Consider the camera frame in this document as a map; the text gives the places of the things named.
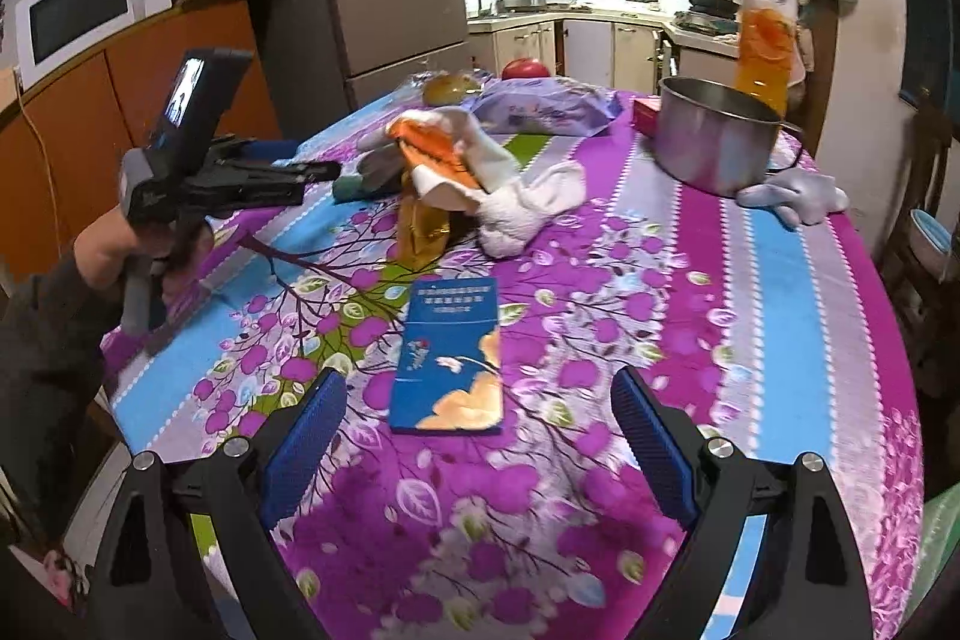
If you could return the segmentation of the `person's left forearm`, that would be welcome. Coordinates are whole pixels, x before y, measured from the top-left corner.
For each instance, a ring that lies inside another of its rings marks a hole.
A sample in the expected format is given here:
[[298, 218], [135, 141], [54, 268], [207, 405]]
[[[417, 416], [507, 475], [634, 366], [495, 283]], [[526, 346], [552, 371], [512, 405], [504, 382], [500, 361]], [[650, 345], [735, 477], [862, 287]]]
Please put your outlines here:
[[116, 294], [94, 291], [73, 255], [32, 276], [2, 319], [2, 534], [34, 552], [59, 546], [109, 450], [89, 419], [106, 378]]

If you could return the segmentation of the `person's left hand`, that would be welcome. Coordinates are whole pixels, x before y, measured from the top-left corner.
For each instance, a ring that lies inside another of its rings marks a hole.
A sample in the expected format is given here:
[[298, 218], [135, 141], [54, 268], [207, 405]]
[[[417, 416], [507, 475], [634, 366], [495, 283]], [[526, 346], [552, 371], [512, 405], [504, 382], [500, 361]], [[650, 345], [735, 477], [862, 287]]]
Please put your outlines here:
[[[73, 242], [76, 269], [91, 291], [106, 299], [121, 298], [125, 262], [130, 257], [162, 259], [172, 252], [176, 243], [174, 229], [161, 224], [132, 227], [116, 206], [80, 232]], [[166, 263], [161, 296], [167, 307], [174, 305], [197, 279], [197, 273], [215, 245], [213, 230], [203, 223], [195, 230], [190, 245], [189, 259], [181, 263]]]

